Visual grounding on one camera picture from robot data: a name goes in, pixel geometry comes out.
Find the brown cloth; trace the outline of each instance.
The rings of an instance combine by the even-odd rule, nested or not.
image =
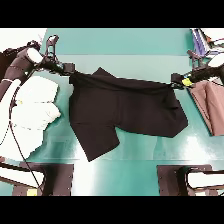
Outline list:
[[[224,87],[202,81],[196,83],[190,93],[211,134],[224,135]]]

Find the white garment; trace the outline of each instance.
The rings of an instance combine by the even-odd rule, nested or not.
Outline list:
[[[53,103],[57,89],[57,83],[40,76],[32,76],[18,90],[16,103]]]
[[[53,103],[25,103],[13,107],[14,125],[32,130],[45,130],[61,113]]]
[[[28,158],[30,153],[35,151],[43,143],[42,130],[29,130],[17,126],[13,127],[13,133],[24,158]],[[4,142],[0,145],[0,156],[16,161],[23,161],[10,128],[8,129]]]

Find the table surface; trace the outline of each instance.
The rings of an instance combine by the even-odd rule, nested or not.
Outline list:
[[[193,49],[189,29],[48,29],[60,39],[58,59],[73,62],[81,72],[102,67],[117,77],[170,82],[171,73],[191,70],[188,49]],[[73,87],[68,77],[37,72],[59,84],[55,105],[62,116],[49,125],[32,162],[74,163],[72,195],[159,195],[156,165],[211,164],[224,168],[224,137],[211,137],[191,96],[175,90],[189,126],[174,138],[127,133],[116,129],[120,145],[93,162],[85,154],[68,119]],[[11,195],[12,186],[0,183],[0,195]]]

